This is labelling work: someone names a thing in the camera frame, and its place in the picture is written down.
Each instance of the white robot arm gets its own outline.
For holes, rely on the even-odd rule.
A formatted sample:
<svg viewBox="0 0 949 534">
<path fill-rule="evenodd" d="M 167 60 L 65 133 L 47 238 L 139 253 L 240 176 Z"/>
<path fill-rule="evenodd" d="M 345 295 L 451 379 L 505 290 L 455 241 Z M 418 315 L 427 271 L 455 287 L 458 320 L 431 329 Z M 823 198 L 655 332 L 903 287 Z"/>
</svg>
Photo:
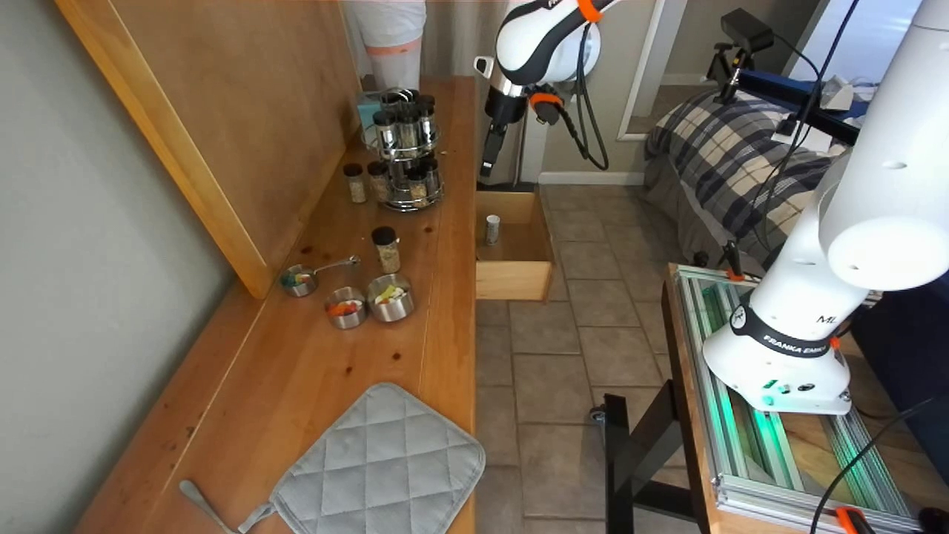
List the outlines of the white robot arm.
<svg viewBox="0 0 949 534">
<path fill-rule="evenodd" d="M 704 360 L 752 406 L 852 410 L 833 332 L 869 290 L 919 287 L 949 268 L 949 2 L 927 0 L 848 160 L 827 169 L 762 286 Z"/>
<path fill-rule="evenodd" d="M 488 179 L 505 146 L 508 126 L 525 117 L 529 97 L 540 86 L 575 77 L 580 66 L 591 71 L 599 60 L 599 13 L 620 0 L 514 0 L 498 28 L 495 57 L 477 57 L 476 68 L 489 81 L 489 130 L 482 155 Z"/>
</svg>

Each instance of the plaid bedding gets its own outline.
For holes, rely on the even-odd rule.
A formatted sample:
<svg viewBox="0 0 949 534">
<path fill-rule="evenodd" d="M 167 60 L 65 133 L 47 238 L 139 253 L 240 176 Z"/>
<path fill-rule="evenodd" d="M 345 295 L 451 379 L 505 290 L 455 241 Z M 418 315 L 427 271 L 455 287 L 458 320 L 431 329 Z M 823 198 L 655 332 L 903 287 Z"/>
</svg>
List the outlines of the plaid bedding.
<svg viewBox="0 0 949 534">
<path fill-rule="evenodd" d="M 766 100 L 725 106 L 697 96 L 671 109 L 648 136 L 648 160 L 669 158 L 697 206 L 734 234 L 741 253 L 774 262 L 795 216 L 812 201 L 830 158 L 774 143 L 787 114 Z"/>
</svg>

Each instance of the wooden countertop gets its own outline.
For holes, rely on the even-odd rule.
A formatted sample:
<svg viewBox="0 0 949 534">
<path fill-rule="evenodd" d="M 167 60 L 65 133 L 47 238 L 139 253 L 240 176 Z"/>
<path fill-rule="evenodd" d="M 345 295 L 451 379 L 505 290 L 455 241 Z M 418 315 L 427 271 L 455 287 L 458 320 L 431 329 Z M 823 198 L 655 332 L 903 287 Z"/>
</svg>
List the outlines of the wooden countertop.
<svg viewBox="0 0 949 534">
<path fill-rule="evenodd" d="M 236 286 L 77 531 L 216 531 L 176 493 L 181 477 L 237 526 L 375 384 L 399 384 L 476 433 L 476 81 L 434 81 L 424 91 L 437 96 L 443 133 L 439 206 L 413 216 L 351 206 L 336 179 L 289 259 L 325 264 L 356 253 L 369 283 L 379 272 L 369 234 L 396 226 L 415 315 L 338 332 L 317 298 L 293 301 L 277 287 L 259 302 Z M 271 516 L 256 531 L 284 526 Z M 476 531 L 473 502 L 455 531 Z"/>
</svg>

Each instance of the tile floor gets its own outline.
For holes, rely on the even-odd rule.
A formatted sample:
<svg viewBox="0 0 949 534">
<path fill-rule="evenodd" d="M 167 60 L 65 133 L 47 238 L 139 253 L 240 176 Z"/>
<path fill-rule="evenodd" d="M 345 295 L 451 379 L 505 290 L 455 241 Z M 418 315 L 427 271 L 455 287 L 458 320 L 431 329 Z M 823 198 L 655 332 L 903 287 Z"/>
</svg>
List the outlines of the tile floor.
<svg viewBox="0 0 949 534">
<path fill-rule="evenodd" d="M 633 424 L 671 376 L 661 277 L 674 228 L 636 186 L 542 186 L 556 286 L 547 302 L 477 305 L 477 534 L 605 531 L 602 439 L 587 424 L 605 391 Z M 686 486 L 682 455 L 658 474 Z M 637 531 L 692 534 L 637 510 Z"/>
</svg>

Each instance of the oven mitt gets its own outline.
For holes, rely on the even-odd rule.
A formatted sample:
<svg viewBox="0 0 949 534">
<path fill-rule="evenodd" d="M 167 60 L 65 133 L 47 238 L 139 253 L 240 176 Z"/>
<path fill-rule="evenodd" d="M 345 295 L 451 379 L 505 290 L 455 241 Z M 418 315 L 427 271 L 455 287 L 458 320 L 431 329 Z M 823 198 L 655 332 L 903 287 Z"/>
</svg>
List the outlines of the oven mitt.
<svg viewBox="0 0 949 534">
<path fill-rule="evenodd" d="M 439 534 L 485 467 L 465 430 L 384 384 L 282 474 L 271 504 L 296 534 Z"/>
</svg>

